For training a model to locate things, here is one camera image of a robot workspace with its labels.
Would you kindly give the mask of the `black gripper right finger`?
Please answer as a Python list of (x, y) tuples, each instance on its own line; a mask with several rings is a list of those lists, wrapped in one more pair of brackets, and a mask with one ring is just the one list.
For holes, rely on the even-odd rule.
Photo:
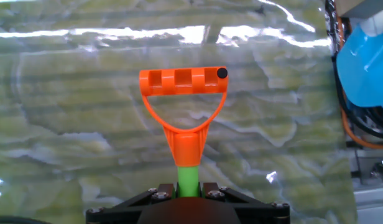
[(229, 205), (241, 223), (290, 224), (290, 205), (286, 202), (264, 203), (216, 182), (199, 187), (201, 197)]

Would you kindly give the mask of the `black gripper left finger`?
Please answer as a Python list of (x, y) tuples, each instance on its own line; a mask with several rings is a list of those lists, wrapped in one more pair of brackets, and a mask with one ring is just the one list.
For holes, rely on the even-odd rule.
[(137, 223), (145, 208), (177, 196), (177, 188), (173, 184), (160, 184), (113, 207), (88, 209), (85, 223)]

